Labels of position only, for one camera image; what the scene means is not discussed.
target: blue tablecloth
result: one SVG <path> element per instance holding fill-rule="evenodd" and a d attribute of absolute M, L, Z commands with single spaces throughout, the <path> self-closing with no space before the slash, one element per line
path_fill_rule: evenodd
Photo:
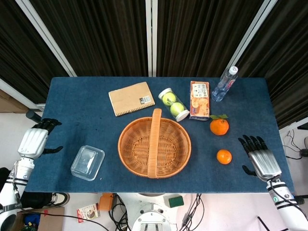
<path fill-rule="evenodd" d="M 191 158 L 182 172 L 168 179 L 135 176 L 121 163 L 117 142 L 124 127 L 140 117 L 151 116 L 154 108 L 163 109 L 163 117 L 172 118 L 158 99 L 171 87 L 189 108 L 190 81 L 208 81 L 213 89 L 218 78 L 191 77 L 57 77 L 52 80 L 43 117 L 62 122 L 50 134 L 46 148 L 64 146 L 57 154 L 35 160 L 35 168 L 26 187 L 31 192 L 144 192 L 144 193 L 265 193 L 266 183 L 248 176 L 242 165 L 253 169 L 238 137 L 243 134 L 262 137 L 282 169 L 282 180 L 293 191 L 293 182 L 284 156 L 282 142 L 263 78 L 236 80 L 222 102 L 210 101 L 210 113 L 227 114 L 230 130 L 216 136 L 209 121 L 185 119 L 180 124 L 192 141 Z M 108 92 L 146 81 L 155 106 L 115 117 Z M 105 151 L 106 156 L 94 181 L 74 177 L 70 167 L 83 145 Z M 233 154 L 230 164 L 216 160 L 220 149 Z"/>

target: wicker basket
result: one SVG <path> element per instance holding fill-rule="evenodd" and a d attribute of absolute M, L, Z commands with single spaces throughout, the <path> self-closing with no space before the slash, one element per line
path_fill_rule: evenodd
<path fill-rule="evenodd" d="M 120 135 L 118 151 L 124 166 L 132 173 L 149 178 L 167 178 L 179 173 L 191 155 L 191 140 L 185 129 L 171 119 L 136 119 Z"/>

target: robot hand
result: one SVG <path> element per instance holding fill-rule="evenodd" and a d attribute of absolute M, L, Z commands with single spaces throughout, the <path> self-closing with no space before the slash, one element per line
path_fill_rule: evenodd
<path fill-rule="evenodd" d="M 18 152 L 21 156 L 16 161 L 0 192 L 0 231 L 8 231 L 14 224 L 17 209 L 22 208 L 20 198 L 29 181 L 34 168 L 34 159 L 42 154 L 51 154 L 60 151 L 44 149 L 48 135 L 61 123 L 56 119 L 43 119 L 24 134 Z"/>
<path fill-rule="evenodd" d="M 239 138 L 239 141 L 255 168 L 255 171 L 251 171 L 243 165 L 245 173 L 267 182 L 267 190 L 290 231 L 308 231 L 305 213 L 298 206 L 286 184 L 279 180 L 282 171 L 273 152 L 267 148 L 264 140 L 259 136 L 249 138 L 243 135 L 243 138 L 245 141 L 242 138 Z"/>

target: notebook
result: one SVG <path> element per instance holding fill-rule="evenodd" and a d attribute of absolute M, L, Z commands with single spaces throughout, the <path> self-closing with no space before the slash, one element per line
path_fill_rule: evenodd
<path fill-rule="evenodd" d="M 121 116 L 155 105 L 153 96 L 146 82 L 110 91 L 109 98 L 116 116 Z"/>

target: yellow tennis ball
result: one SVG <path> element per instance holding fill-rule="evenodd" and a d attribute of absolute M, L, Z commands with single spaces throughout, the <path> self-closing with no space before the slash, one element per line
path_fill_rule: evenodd
<path fill-rule="evenodd" d="M 163 103 L 167 106 L 171 106 L 176 100 L 177 97 L 172 92 L 168 92 L 163 96 Z"/>
<path fill-rule="evenodd" d="M 178 114 L 180 114 L 184 110 L 185 110 L 184 105 L 179 102 L 172 104 L 172 106 L 170 107 L 171 114 L 174 117 L 177 117 Z"/>

